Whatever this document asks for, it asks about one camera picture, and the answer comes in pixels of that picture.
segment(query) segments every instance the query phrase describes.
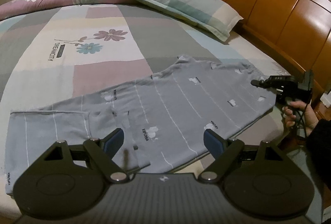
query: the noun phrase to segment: blue flower print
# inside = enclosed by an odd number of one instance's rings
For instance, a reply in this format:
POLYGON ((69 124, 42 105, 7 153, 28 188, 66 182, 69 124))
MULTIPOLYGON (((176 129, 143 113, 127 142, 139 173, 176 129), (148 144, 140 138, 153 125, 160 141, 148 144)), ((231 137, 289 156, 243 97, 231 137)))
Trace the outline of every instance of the blue flower print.
POLYGON ((95 52, 100 52, 103 46, 100 46, 100 44, 90 43, 90 44, 84 44, 80 45, 77 49, 78 53, 84 53, 84 54, 94 54, 95 52))

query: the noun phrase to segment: ribbed black surface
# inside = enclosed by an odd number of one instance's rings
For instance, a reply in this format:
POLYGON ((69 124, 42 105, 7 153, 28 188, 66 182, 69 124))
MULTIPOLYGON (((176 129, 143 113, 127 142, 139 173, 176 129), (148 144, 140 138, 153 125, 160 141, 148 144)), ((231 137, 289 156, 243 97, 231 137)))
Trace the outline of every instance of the ribbed black surface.
POLYGON ((275 222, 246 216, 217 186, 198 183, 192 174, 136 174, 129 183, 111 186, 101 202, 82 215, 59 221, 24 216, 17 223, 311 224, 305 217, 275 222))

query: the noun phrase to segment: headboard panel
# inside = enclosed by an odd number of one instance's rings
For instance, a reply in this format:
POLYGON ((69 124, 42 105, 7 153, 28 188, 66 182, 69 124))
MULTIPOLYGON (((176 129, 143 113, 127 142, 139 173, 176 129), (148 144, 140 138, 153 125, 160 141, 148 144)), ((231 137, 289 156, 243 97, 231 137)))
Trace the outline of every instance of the headboard panel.
POLYGON ((331 0, 223 0, 244 18, 236 31, 293 75, 313 69, 314 98, 331 80, 331 0))

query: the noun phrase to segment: sleeve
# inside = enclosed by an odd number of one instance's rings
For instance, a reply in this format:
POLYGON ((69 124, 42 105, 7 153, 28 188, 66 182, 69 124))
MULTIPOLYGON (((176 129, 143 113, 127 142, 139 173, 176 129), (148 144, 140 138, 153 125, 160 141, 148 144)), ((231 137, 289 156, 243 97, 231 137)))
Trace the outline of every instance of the sleeve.
POLYGON ((321 119, 308 136, 306 146, 317 173, 331 189, 331 121, 321 119))

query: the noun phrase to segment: plaid pillow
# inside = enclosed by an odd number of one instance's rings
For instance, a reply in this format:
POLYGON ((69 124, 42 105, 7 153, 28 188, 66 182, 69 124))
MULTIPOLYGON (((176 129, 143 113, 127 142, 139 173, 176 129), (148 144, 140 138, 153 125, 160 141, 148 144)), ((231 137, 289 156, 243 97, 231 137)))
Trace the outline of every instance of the plaid pillow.
POLYGON ((222 0, 137 0, 173 17, 206 29, 225 41, 236 23, 243 19, 222 0))

